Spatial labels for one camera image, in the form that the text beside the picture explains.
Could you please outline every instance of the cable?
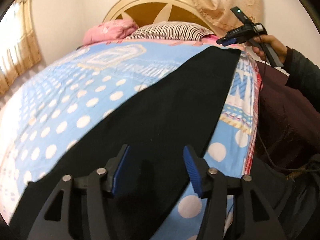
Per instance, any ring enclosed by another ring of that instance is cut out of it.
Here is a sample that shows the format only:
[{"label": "cable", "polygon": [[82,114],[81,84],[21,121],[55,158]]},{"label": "cable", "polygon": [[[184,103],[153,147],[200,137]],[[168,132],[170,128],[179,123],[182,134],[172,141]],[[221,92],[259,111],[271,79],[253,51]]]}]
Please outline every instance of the cable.
[{"label": "cable", "polygon": [[[263,140],[262,140],[262,138],[261,138],[261,135],[260,135],[260,133],[259,133],[259,119],[260,119],[259,117],[260,117],[260,102],[261,102],[261,100],[260,100],[260,90],[261,90],[261,87],[262,87],[262,80],[263,80],[264,76],[266,75],[266,70],[267,70],[267,56],[266,56],[267,54],[266,54],[266,52],[265,52],[265,50],[264,50],[264,46],[263,46],[263,42],[262,42],[262,38],[261,38],[260,34],[259,34],[258,32],[256,32],[256,33],[258,34],[258,36],[259,36],[259,38],[260,38],[261,48],[262,48],[262,50],[263,50],[263,52],[264,52],[264,55],[265,55],[264,71],[263,71],[263,76],[261,76],[261,83],[260,83],[259,90],[258,90],[258,91],[259,91],[259,95],[258,95],[259,114],[258,114],[258,120],[257,120],[257,135],[258,135],[259,140],[260,140],[260,142],[261,142],[261,144],[262,144],[262,147],[263,147],[265,153],[267,154],[267,157],[268,157],[269,162],[271,163],[271,165],[273,166],[273,168],[276,169],[276,170],[286,171],[286,172],[301,172],[301,173],[306,173],[306,172],[320,172],[320,169],[316,169],[316,170],[287,169],[287,168],[281,168],[281,167],[275,165],[274,162],[272,161],[271,157],[270,157],[270,154],[269,154],[269,152],[268,152],[268,149],[267,149],[266,145],[264,144],[264,142],[263,142]],[[274,147],[274,148],[275,148],[275,146],[282,140],[284,134],[285,134],[285,131],[284,131],[284,133],[281,135],[281,137],[279,138],[279,140],[276,141],[276,142],[273,144],[273,147]]]}]

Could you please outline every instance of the bed headboard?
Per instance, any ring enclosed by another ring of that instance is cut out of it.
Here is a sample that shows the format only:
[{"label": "bed headboard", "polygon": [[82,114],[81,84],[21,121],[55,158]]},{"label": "bed headboard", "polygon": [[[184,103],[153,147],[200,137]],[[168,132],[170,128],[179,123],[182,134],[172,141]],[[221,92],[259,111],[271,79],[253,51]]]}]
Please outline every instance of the bed headboard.
[{"label": "bed headboard", "polygon": [[197,23],[215,33],[221,32],[202,17],[192,0],[119,0],[103,22],[127,18],[135,20],[139,27],[162,21],[183,21]]}]

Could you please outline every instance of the silver bolt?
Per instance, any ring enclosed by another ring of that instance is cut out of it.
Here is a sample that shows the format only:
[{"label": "silver bolt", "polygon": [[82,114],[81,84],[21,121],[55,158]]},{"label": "silver bolt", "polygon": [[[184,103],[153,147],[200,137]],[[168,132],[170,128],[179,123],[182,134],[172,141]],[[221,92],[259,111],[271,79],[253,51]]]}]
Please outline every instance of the silver bolt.
[{"label": "silver bolt", "polygon": [[217,174],[218,173],[218,170],[216,168],[210,168],[208,169],[208,172],[211,174],[211,175],[214,175],[214,174]]},{"label": "silver bolt", "polygon": [[243,176],[243,179],[244,179],[244,181],[249,182],[249,181],[252,180],[252,177],[251,177],[250,175],[244,175],[244,176]]},{"label": "silver bolt", "polygon": [[106,173],[106,169],[105,168],[99,168],[99,169],[97,169],[97,173],[99,175],[105,174]]},{"label": "silver bolt", "polygon": [[69,175],[69,174],[64,175],[64,176],[62,177],[62,180],[63,180],[64,182],[67,182],[67,181],[71,180],[71,175]]}]

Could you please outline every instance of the polka dot bed sheet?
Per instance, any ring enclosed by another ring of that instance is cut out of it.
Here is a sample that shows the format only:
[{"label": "polka dot bed sheet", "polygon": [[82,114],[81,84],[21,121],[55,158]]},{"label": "polka dot bed sheet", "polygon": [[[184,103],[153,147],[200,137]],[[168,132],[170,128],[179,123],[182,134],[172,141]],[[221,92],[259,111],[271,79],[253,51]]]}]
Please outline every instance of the polka dot bed sheet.
[{"label": "polka dot bed sheet", "polygon": [[[0,127],[0,213],[9,222],[27,183],[37,181],[103,118],[211,44],[150,40],[76,50],[28,80],[9,100]],[[258,72],[241,52],[205,159],[224,174],[250,171]],[[187,187],[153,240],[196,239],[206,200]],[[228,200],[231,222],[232,199]]]}]

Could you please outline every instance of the pink blanket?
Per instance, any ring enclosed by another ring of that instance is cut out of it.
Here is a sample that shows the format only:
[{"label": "pink blanket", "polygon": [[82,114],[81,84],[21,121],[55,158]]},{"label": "pink blanket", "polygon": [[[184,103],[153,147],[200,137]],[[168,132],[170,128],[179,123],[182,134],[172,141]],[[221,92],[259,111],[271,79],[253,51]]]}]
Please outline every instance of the pink blanket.
[{"label": "pink blanket", "polygon": [[83,45],[89,45],[101,41],[113,41],[124,39],[132,34],[138,25],[132,19],[112,20],[89,29],[83,38]]}]

